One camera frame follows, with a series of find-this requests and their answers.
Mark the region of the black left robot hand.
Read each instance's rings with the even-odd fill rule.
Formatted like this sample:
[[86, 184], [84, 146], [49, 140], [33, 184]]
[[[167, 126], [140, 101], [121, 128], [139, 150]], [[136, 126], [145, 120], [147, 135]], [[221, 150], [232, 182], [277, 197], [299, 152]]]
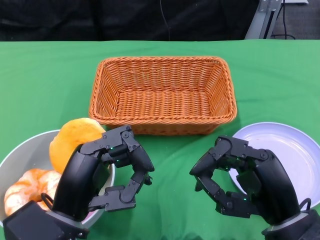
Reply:
[[[131, 165], [134, 171], [127, 186], [103, 188], [110, 173], [108, 167]], [[143, 185], [151, 185], [153, 163], [129, 125], [114, 128], [101, 138], [80, 144], [72, 153], [58, 183], [51, 211], [81, 222], [89, 212], [132, 209], [135, 195]]]

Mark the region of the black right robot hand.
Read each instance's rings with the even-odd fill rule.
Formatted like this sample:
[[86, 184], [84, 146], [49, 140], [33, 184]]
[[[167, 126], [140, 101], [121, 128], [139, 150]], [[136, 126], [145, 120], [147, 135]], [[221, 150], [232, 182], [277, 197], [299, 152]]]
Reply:
[[[237, 171], [244, 194], [224, 191], [213, 179], [216, 170]], [[294, 186], [278, 157], [268, 149], [255, 149], [239, 138], [219, 136], [192, 167], [195, 191], [205, 191], [222, 215], [249, 218], [261, 216], [277, 225], [300, 213]]]

